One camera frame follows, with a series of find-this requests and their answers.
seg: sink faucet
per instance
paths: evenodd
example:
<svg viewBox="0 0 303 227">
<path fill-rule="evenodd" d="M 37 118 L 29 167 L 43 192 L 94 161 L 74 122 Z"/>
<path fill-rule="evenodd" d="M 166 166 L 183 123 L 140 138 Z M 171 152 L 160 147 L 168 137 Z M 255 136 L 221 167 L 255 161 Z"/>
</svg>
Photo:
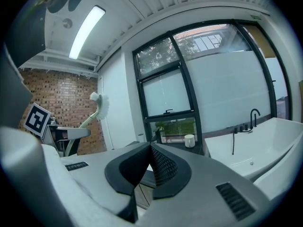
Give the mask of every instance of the sink faucet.
<svg viewBox="0 0 303 227">
<path fill-rule="evenodd" d="M 259 112 L 258 109 L 253 108 L 253 109 L 251 110 L 251 112 L 250 112 L 250 129 L 253 128 L 253 126 L 252 126 L 252 112 L 253 112 L 253 111 L 256 111 L 256 112 L 259 114 L 259 116 L 261 116 L 261 114 L 260 114 L 260 112 Z M 256 126 L 257 126 L 257 115 L 255 114 L 255 127 L 256 127 Z"/>
</svg>

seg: black window frame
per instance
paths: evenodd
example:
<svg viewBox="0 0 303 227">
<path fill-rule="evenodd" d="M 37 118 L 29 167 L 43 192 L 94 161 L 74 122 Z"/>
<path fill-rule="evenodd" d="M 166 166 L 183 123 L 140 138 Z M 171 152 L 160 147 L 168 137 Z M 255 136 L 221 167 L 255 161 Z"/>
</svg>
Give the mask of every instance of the black window frame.
<svg viewBox="0 0 303 227">
<path fill-rule="evenodd" d="M 292 120 L 292 96 L 291 96 L 291 90 L 290 90 L 290 84 L 289 84 L 289 79 L 286 73 L 285 66 L 283 64 L 283 61 L 268 37 L 268 35 L 265 33 L 264 29 L 260 26 L 260 24 L 256 21 L 250 21 L 250 20 L 239 20 L 239 19 L 218 19 L 218 20 L 209 20 L 209 21 L 203 21 L 203 22 L 198 22 L 198 23 L 193 23 L 190 25 L 182 26 L 177 29 L 167 31 L 166 33 L 150 40 L 149 42 L 143 44 L 142 46 L 138 47 L 136 50 L 133 51 L 133 59 L 134 59 L 134 71 L 136 75 L 136 80 L 137 80 L 137 88 L 139 92 L 139 101 L 140 101 L 140 106 L 141 106 L 141 113 L 142 113 L 142 118 L 143 118 L 143 124 L 144 124 L 144 129 L 145 129 L 145 134 L 146 134 L 146 139 L 147 141 L 151 141 L 152 139 L 152 132 L 150 128 L 150 122 L 159 122 L 159 121 L 166 121 L 166 120 L 175 120 L 175 119 L 181 119 L 181 118 L 188 118 L 188 117 L 193 117 L 195 118 L 196 122 L 196 130 L 197 130 L 197 142 L 202 146 L 202 127 L 201 127 L 201 119 L 200 119 L 200 114 L 199 114 L 199 108 L 197 104 L 197 99 L 195 95 L 195 90 L 192 84 L 192 80 L 190 78 L 187 65 L 185 62 L 185 59 L 177 45 L 177 42 L 174 39 L 174 35 L 198 28 L 198 27 L 203 27 L 203 26 L 210 26 L 210 25 L 219 25 L 219 24 L 231 24 L 233 25 L 239 33 L 242 35 L 243 39 L 247 42 L 249 47 L 252 49 L 252 51 L 255 53 L 257 56 L 257 59 L 263 69 L 263 74 L 267 83 L 268 87 L 268 95 L 269 95 L 269 100 L 270 100 L 270 117 L 277 117 L 277 110 L 276 110 L 276 95 L 275 95 L 275 90 L 274 90 L 274 85 L 273 81 L 271 78 L 271 75 L 269 73 L 268 67 L 266 65 L 266 62 L 258 49 L 258 46 L 255 44 L 253 39 L 250 37 L 250 35 L 246 32 L 246 30 L 243 28 L 244 25 L 254 25 L 256 26 L 262 34 L 265 36 L 267 41 L 269 42 L 270 46 L 272 47 L 277 60 L 280 64 L 280 67 L 283 72 L 283 76 L 285 79 L 285 84 L 286 84 L 286 89 L 287 89 L 287 95 L 288 95 L 288 108 L 286 109 L 286 119 Z M 179 57 L 179 60 L 170 62 L 164 66 L 161 66 L 157 69 L 152 70 L 151 72 L 148 72 L 144 75 L 140 75 L 140 68 L 138 66 L 137 62 L 137 53 L 140 51 L 148 48 L 149 46 L 156 44 L 157 42 L 164 40 L 166 38 L 170 38 L 172 45 L 177 53 L 177 56 Z M 185 88 L 187 91 L 187 96 L 188 96 L 188 101 L 190 104 L 190 110 L 188 111 L 182 111 L 182 112 L 176 112 L 176 113 L 170 113 L 170 114 L 164 114 L 164 115 L 156 115 L 156 116 L 148 116 L 147 112 L 147 107 L 146 107 L 146 101 L 145 101 L 145 95 L 144 95 L 144 90 L 143 90 L 143 82 L 150 80 L 152 78 L 155 78 L 159 75 L 165 74 L 167 72 L 173 71 L 180 68 L 182 78 L 184 80 Z"/>
</svg>

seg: fluorescent light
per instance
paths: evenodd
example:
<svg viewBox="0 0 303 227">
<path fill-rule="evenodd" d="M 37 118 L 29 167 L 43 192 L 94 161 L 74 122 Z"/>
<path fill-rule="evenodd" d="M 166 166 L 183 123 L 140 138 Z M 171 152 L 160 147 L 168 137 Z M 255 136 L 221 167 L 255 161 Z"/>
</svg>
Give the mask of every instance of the fluorescent light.
<svg viewBox="0 0 303 227">
<path fill-rule="evenodd" d="M 71 52 L 69 55 L 69 58 L 77 59 L 79 56 L 79 53 L 81 51 L 82 46 L 84 45 L 84 42 L 86 41 L 87 37 L 89 36 L 91 30 L 94 28 L 96 23 L 102 18 L 102 16 L 105 14 L 105 11 L 97 6 L 94 6 L 92 10 L 89 12 L 85 20 L 83 21 L 76 38 L 74 40 L 74 43 L 71 47 Z"/>
</svg>

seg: ceiling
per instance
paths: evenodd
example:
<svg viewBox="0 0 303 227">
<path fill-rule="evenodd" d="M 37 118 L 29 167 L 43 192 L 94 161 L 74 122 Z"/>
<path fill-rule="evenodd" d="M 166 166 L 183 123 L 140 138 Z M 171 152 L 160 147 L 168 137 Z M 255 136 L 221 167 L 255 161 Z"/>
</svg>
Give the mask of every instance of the ceiling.
<svg viewBox="0 0 303 227">
<path fill-rule="evenodd" d="M 103 63 L 114 50 L 121 46 L 123 41 L 138 33 L 138 28 L 142 28 L 144 23 L 148 26 L 148 21 L 173 8 L 188 4 L 203 4 L 208 1 L 238 2 L 250 4 L 259 9 L 266 9 L 270 4 L 270 0 L 82 0 L 73 12 L 68 11 L 67 4 L 56 14 L 46 12 L 45 45 L 47 49 L 31 61 L 36 61 L 36 64 L 43 61 L 43 65 L 39 67 L 47 66 L 49 63 L 53 65 L 53 68 L 61 65 L 70 72 L 75 67 L 76 70 L 73 73 L 81 74 L 81 71 L 88 70 L 87 76 L 96 77 L 97 65 L 100 62 Z M 73 40 L 83 20 L 95 5 L 105 9 L 106 13 L 88 36 L 80 52 L 79 60 L 69 59 L 68 54 Z M 71 28 L 63 26 L 65 18 L 72 20 Z M 23 67 L 30 67 L 31 61 Z"/>
</svg>

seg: white bathtub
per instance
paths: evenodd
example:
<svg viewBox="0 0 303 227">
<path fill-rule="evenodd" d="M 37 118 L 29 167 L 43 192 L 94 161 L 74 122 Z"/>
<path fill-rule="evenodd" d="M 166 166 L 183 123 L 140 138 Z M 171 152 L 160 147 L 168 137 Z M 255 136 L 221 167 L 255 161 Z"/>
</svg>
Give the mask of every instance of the white bathtub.
<svg viewBox="0 0 303 227">
<path fill-rule="evenodd" d="M 272 118 L 257 125 L 251 133 L 205 139 L 211 158 L 238 174 L 253 179 L 274 166 L 303 137 L 303 124 Z"/>
</svg>

